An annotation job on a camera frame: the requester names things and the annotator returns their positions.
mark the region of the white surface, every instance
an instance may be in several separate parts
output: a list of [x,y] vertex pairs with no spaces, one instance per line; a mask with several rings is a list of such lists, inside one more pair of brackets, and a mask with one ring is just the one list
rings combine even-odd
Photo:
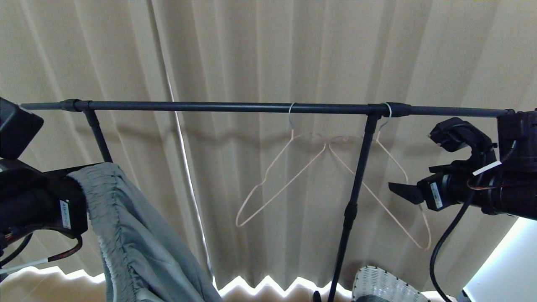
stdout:
[[535,301],[537,221],[519,218],[465,287],[473,302]]
[[[2,1],[0,20],[0,94],[14,102],[403,102],[529,110],[537,99],[534,1]],[[81,113],[39,115],[45,125],[22,160],[40,170],[101,160]],[[297,276],[319,286],[331,280],[353,176],[330,156],[321,156],[244,228],[235,226],[241,202],[289,138],[287,114],[97,115],[115,162],[204,263],[195,197],[219,287],[237,276],[255,287],[270,275],[283,289]],[[361,135],[365,122],[319,114],[292,119],[297,133],[325,137]],[[429,166],[467,158],[467,150],[449,154],[427,138],[444,119],[394,118],[384,127],[381,140],[412,183],[428,176]],[[496,137],[494,119],[465,120]],[[241,218],[319,151],[318,140],[296,143]],[[353,168],[359,148],[359,140],[335,144]],[[373,146],[365,183],[426,244],[418,209],[391,194],[388,181],[403,178]],[[427,211],[433,242],[457,211]],[[511,224],[509,217],[470,209],[438,257],[442,287],[460,291]],[[73,244],[41,232],[18,261]],[[349,288],[356,271],[373,264],[430,290],[430,252],[417,249],[363,190],[343,285]],[[100,273],[96,239],[86,233],[83,249],[57,265],[66,273]]]

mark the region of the horizontal bar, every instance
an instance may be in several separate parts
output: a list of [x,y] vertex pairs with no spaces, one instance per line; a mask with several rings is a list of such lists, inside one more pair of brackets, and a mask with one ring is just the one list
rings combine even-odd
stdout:
[[[508,110],[411,106],[389,103],[393,117],[408,115],[421,116],[463,116],[497,117]],[[198,111],[198,112],[289,112],[290,103],[212,103],[212,102],[102,102],[87,100],[65,100],[58,103],[22,104],[27,110],[141,110],[141,111]],[[293,113],[365,114],[389,116],[386,104],[302,104],[295,103]]]

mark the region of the white basket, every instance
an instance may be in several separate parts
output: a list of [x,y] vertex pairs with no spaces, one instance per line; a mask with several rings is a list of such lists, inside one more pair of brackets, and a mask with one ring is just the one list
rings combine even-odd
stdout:
[[356,274],[352,289],[352,301],[360,297],[375,296],[371,301],[428,302],[430,301],[414,287],[377,267],[361,268]]

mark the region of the white wall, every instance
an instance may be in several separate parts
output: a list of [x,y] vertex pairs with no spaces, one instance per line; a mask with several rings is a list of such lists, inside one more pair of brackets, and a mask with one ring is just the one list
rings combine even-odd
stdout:
[[519,218],[465,287],[473,302],[535,301],[537,221]]

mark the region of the wire hanger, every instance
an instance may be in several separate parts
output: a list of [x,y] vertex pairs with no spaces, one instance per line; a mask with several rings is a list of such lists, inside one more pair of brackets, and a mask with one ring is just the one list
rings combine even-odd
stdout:
[[[388,151],[388,149],[386,149],[386,147],[379,141],[379,138],[380,138],[380,131],[382,130],[382,128],[384,126],[386,126],[386,124],[390,121],[391,119],[391,114],[392,114],[392,111],[391,111],[391,107],[388,103],[385,103],[386,106],[388,107],[389,111],[390,111],[390,116],[388,117],[388,119],[384,122],[384,124],[382,124],[380,127],[379,127],[379,132],[376,136],[376,139],[375,139],[375,143],[378,144],[382,150],[388,154],[388,156],[391,158],[391,160],[393,162],[395,162],[395,164],[399,167],[399,170],[401,170],[401,172],[403,173],[404,175],[404,178],[405,178],[405,183],[406,184],[409,184],[409,179],[408,179],[408,175],[407,175],[407,172],[403,169],[403,167],[399,164],[399,162],[393,157],[393,155]],[[331,142],[329,143],[328,147],[330,149],[330,152],[332,152],[332,154],[336,157],[336,159],[345,167],[347,168],[347,170],[352,173],[353,175],[355,174],[355,172],[353,172],[351,170],[351,168],[349,168],[344,162],[343,160],[337,155],[337,153],[332,149],[332,143],[334,140],[338,139],[338,138],[343,138],[343,141],[347,141],[349,139],[349,137],[354,137],[354,138],[360,138],[360,139],[363,139],[363,136],[336,136],[334,138],[331,139]],[[425,222],[425,227],[427,228],[427,233],[429,235],[429,239],[427,241],[427,246],[425,248],[423,248],[415,239],[414,237],[412,237],[412,235],[410,235],[410,233],[407,231],[407,229],[399,222],[399,220],[390,212],[390,210],[384,205],[384,203],[382,203],[382,201],[377,197],[377,195],[375,193],[373,193],[373,191],[367,186],[367,184],[365,182],[362,182],[362,185],[364,186],[364,188],[366,188],[366,190],[373,196],[373,198],[384,208],[384,210],[390,215],[390,217],[395,221],[395,223],[397,223],[397,225],[399,225],[399,227],[405,232],[405,234],[410,238],[410,240],[412,240],[412,242],[414,242],[414,244],[422,249],[422,250],[428,250],[431,248],[431,228],[429,227],[429,222],[427,221],[427,216],[425,216],[425,212],[423,211],[423,207],[422,205],[418,205],[419,207],[419,211],[421,212],[422,214],[422,217],[423,217],[423,221]]]
[[[248,196],[246,197],[246,199],[242,203],[241,208],[238,210],[237,217],[235,218],[235,225],[237,227],[244,226],[246,223],[248,223],[248,221],[250,221],[257,214],[259,214],[259,212],[261,212],[266,206],[269,205],[269,203],[271,203],[278,195],[280,195],[280,193],[282,193],[297,177],[299,177],[306,169],[308,169],[308,167],[326,150],[326,140],[324,140],[323,136],[318,134],[318,133],[314,134],[312,132],[306,132],[306,133],[302,133],[302,134],[299,134],[299,135],[295,136],[295,130],[294,130],[294,127],[293,127],[293,122],[291,121],[291,109],[293,108],[294,104],[295,103],[291,104],[291,106],[289,107],[289,112],[288,112],[289,125],[291,126],[291,138],[289,139],[287,144],[284,146],[284,148],[280,151],[280,153],[278,153],[276,158],[274,158],[272,163],[268,166],[267,171],[265,172],[265,177],[263,178],[263,181],[252,188],[252,190],[250,191],[250,193],[248,194]],[[312,136],[318,135],[319,137],[321,137],[323,139],[323,142],[324,142],[323,149],[319,153],[317,153],[317,155],[315,155],[315,157],[313,157],[313,159],[310,160],[308,162],[308,164],[306,164],[306,166],[304,166],[304,168],[302,168],[302,170],[300,170],[300,172],[298,172],[287,184],[285,184],[284,187],[281,188],[280,191],[278,191],[278,193],[276,193],[276,195],[274,195],[271,199],[269,199],[267,202],[265,202],[256,212],[254,212],[254,214],[252,214],[250,217],[246,218],[246,220],[244,220],[243,222],[239,223],[238,220],[239,220],[239,217],[241,216],[241,213],[242,213],[244,207],[246,206],[246,204],[250,200],[250,197],[252,197],[253,193],[257,190],[257,188],[262,186],[267,181],[267,179],[269,177],[269,172],[270,172],[272,166],[274,166],[274,164],[278,161],[280,156],[284,153],[284,151],[287,149],[287,147],[289,147],[289,145],[295,139],[297,139],[297,138],[299,138],[301,136],[304,136],[304,135],[308,135],[308,134],[310,134]]]

